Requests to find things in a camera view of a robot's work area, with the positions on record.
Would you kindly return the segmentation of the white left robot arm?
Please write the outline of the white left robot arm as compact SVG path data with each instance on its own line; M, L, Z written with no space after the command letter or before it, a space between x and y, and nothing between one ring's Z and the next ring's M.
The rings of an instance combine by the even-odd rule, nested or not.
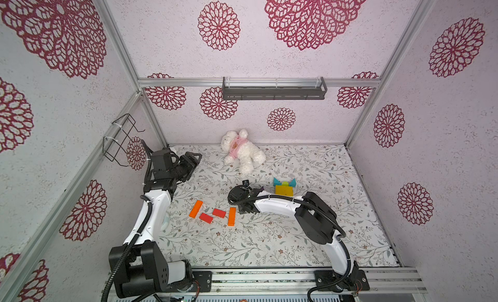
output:
M190 180L202 154L177 156L170 148L153 152L148 146L145 153L148 165L140 196L143 205L129 236L110 250L110 275L101 301L107 301L113 290L121 299L142 301L162 292L186 292L195 285L189 261L167 261L157 239L177 186Z

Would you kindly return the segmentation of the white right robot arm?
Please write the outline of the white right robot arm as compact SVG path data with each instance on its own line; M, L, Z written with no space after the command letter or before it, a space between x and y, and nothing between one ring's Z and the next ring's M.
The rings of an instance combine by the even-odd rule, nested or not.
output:
M307 291L307 300L319 290L342 292L349 287L354 262L345 243L346 232L337 223L337 215L315 193L308 192L301 197L280 196L266 193L243 194L242 198L228 198L230 205L241 213L269 212L296 219L306 237L324 247L332 263L332 280L324 281Z

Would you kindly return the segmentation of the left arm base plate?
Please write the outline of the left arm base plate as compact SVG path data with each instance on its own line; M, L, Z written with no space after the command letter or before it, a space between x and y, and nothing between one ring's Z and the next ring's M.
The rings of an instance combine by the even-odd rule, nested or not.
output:
M194 270L191 276L187 276L181 281L177 281L167 285L164 293L205 293L211 291L212 271Z

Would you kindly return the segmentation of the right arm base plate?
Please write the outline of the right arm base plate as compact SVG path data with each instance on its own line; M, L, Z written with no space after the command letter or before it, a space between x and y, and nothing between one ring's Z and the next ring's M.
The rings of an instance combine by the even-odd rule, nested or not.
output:
M341 276L333 270L315 271L315 283L319 288L318 291L332 291L341 293L343 291L369 291L370 285L363 270L354 270L349 276L341 282L338 280Z

